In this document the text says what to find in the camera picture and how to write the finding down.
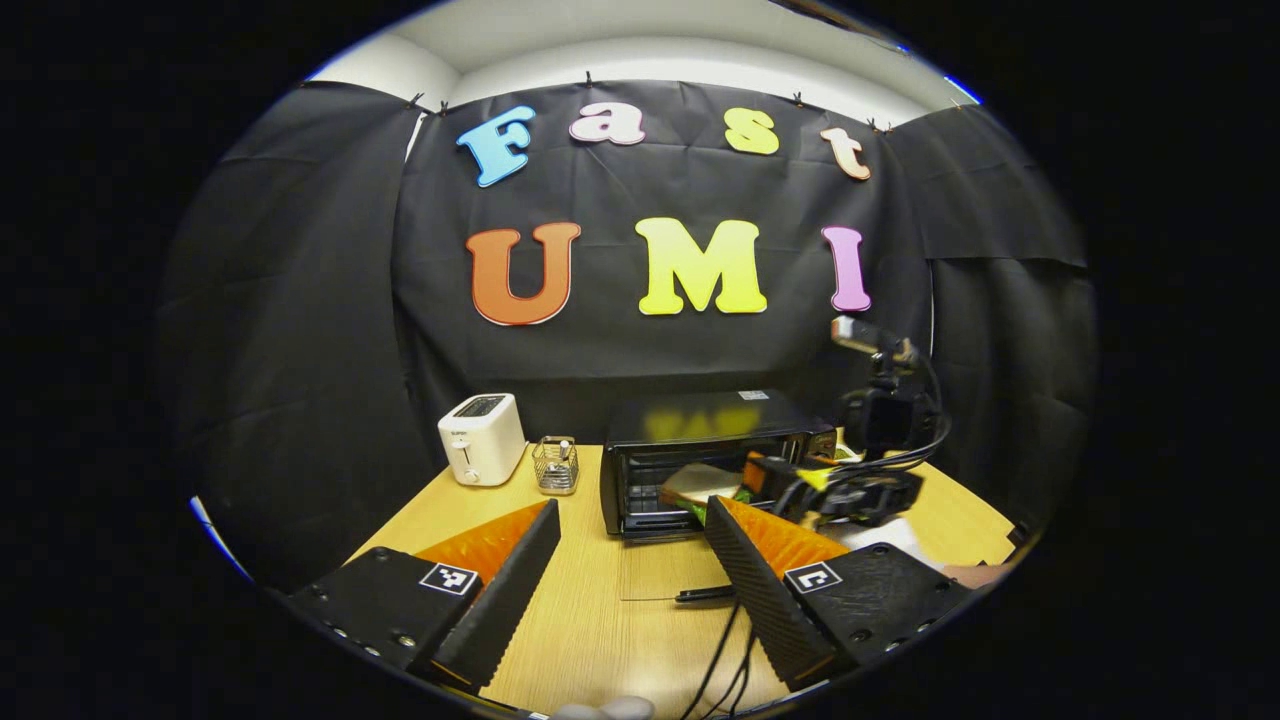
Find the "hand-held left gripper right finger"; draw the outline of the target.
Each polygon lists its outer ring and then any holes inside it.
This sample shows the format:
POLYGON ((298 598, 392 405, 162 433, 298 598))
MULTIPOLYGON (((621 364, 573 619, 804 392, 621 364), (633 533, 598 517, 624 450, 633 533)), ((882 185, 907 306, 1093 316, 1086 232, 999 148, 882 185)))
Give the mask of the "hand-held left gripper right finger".
POLYGON ((708 501, 704 534, 791 691, 884 662, 974 593, 893 544, 849 550, 726 497, 708 501))

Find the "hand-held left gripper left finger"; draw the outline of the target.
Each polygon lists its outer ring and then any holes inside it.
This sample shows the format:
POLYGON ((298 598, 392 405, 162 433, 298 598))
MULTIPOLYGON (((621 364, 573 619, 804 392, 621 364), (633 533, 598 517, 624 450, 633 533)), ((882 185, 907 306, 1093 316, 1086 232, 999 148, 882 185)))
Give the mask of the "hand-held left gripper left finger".
POLYGON ((475 693, 490 684, 561 542, 547 498, 416 553, 385 546, 285 597, 375 661, 475 693))

